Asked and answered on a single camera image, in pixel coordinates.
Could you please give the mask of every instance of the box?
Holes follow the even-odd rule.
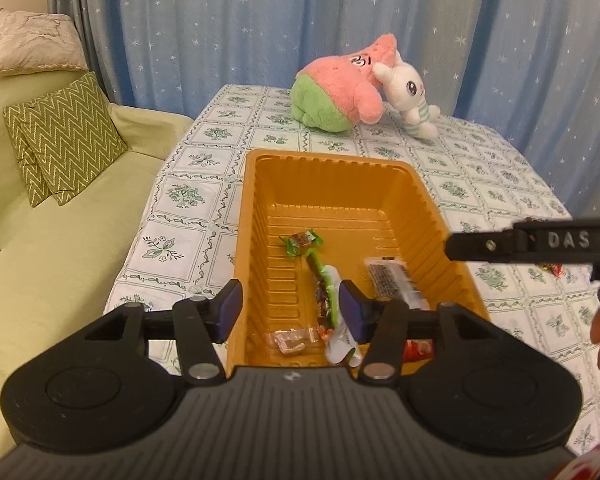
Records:
[[[227,367],[325,366],[324,348],[292,356],[270,352],[268,331],[315,325],[315,279],[304,256],[290,258],[280,237],[314,229],[325,265],[374,288],[368,257],[400,257],[435,308],[455,301],[488,319],[464,262],[445,255],[448,229],[416,171],[403,162],[317,153],[248,153],[235,277],[242,313],[228,342]]]

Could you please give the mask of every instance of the plush toy eye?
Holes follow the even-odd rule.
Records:
[[[349,60],[352,64],[354,64],[356,66],[365,66],[366,65],[366,59],[362,56],[354,56]]]

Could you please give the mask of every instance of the bunny ear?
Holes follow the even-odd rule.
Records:
[[[382,63],[373,64],[374,76],[381,83],[388,83],[394,77],[394,71]]]

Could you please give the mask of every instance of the cream pillow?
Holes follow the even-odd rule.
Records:
[[[0,75],[50,70],[88,70],[71,18],[0,9]]]

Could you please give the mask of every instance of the white bunny plush toy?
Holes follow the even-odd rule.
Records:
[[[421,139],[436,137],[438,130],[430,121],[439,117],[440,108],[427,105],[424,84],[418,71],[405,63],[397,50],[393,68],[376,62],[373,71],[376,79],[382,83],[387,100],[400,112],[407,133]]]

